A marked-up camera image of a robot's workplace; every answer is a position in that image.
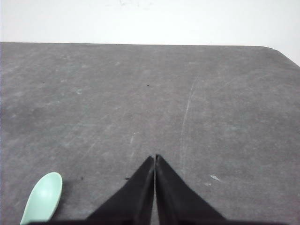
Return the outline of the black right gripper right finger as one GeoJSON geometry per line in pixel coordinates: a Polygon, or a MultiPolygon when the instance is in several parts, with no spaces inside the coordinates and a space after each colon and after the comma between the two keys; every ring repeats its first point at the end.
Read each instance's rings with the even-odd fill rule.
{"type": "Polygon", "coordinates": [[[159,154],[156,155],[155,172],[157,209],[161,225],[199,225],[226,221],[159,154]]]}

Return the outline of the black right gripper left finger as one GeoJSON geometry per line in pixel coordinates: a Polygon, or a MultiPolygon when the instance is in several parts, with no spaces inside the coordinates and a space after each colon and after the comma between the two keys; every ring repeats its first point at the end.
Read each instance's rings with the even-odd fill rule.
{"type": "Polygon", "coordinates": [[[90,214],[93,225],[149,225],[154,199],[154,159],[149,156],[126,184],[90,214]]]}

